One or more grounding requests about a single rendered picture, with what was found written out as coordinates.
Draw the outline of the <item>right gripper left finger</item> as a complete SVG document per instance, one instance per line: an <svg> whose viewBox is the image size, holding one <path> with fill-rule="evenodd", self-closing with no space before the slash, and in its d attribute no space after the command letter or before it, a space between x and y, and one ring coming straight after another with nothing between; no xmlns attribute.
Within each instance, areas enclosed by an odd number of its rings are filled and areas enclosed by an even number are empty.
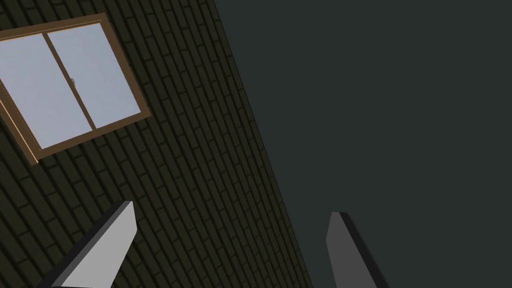
<svg viewBox="0 0 512 288"><path fill-rule="evenodd" d="M116 201L36 288L111 288L137 232L132 201Z"/></svg>

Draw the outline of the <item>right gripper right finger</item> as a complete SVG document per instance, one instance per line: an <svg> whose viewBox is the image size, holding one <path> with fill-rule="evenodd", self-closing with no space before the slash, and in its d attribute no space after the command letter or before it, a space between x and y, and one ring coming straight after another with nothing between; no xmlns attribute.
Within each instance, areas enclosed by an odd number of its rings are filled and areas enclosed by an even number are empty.
<svg viewBox="0 0 512 288"><path fill-rule="evenodd" d="M336 288L390 288L348 213L331 213L326 246Z"/></svg>

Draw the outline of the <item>brown framed window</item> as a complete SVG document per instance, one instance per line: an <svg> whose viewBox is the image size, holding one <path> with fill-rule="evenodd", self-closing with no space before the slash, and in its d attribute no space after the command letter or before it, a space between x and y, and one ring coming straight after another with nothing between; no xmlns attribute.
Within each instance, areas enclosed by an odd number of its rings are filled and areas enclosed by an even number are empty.
<svg viewBox="0 0 512 288"><path fill-rule="evenodd" d="M0 30L0 117L31 165L149 116L105 13Z"/></svg>

